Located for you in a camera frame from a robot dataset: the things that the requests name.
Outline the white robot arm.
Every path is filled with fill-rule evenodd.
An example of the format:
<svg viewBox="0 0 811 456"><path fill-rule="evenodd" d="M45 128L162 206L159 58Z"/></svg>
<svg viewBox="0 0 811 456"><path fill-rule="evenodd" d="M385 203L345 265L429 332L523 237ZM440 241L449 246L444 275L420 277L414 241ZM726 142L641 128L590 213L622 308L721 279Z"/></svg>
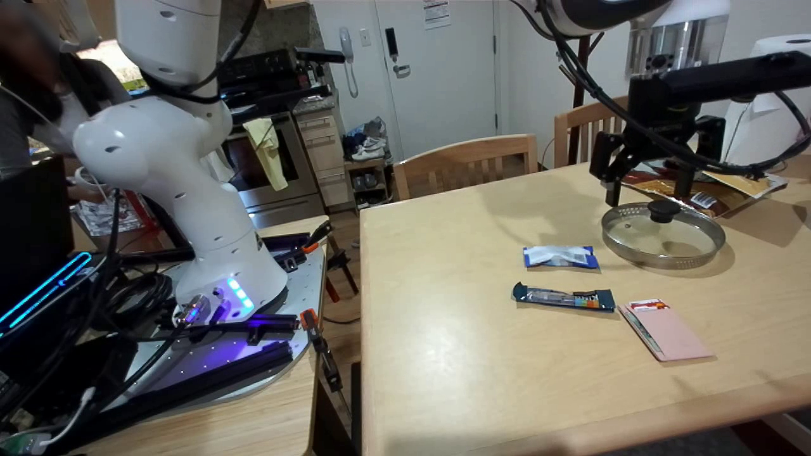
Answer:
<svg viewBox="0 0 811 456"><path fill-rule="evenodd" d="M576 61L570 44L627 23L631 28L629 103L614 113L627 133L598 151L594 177L615 203L622 181L641 162L676 158L689 170L732 175L732 162L691 152L703 103L811 87L811 57L798 48L722 61L705 47L728 20L731 0L510 0L556 44L563 67L594 100L606 92ZM179 228L193 258L176 269L176 300L224 295L230 317L249 319L290 285L259 241L238 196L210 172L234 117L220 100L219 47L224 0L114 0L116 41L150 92L114 104L77 130L79 160L119 191L155 201Z"/></svg>

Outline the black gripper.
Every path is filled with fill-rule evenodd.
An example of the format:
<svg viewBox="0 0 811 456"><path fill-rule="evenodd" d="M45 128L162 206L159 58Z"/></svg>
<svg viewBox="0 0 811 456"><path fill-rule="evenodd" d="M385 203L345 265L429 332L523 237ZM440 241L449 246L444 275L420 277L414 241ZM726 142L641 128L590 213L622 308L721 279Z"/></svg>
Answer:
<svg viewBox="0 0 811 456"><path fill-rule="evenodd" d="M705 103L721 95L703 84L672 79L634 79L627 104L604 103L627 128L601 136L594 148L590 172L604 181L606 206L622 201L622 181L641 162L676 160L675 198L689 203L696 167L721 160L726 123L703 117Z"/></svg>

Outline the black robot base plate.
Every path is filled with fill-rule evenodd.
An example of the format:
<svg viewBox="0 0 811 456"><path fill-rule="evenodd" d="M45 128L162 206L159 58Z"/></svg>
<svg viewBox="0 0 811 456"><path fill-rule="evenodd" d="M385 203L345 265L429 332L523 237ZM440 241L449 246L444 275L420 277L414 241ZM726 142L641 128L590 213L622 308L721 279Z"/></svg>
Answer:
<svg viewBox="0 0 811 456"><path fill-rule="evenodd" d="M158 371L86 414L45 456L67 456L146 419L249 395L290 371L304 351L306 338L293 314L209 329L200 342L182 342Z"/></svg>

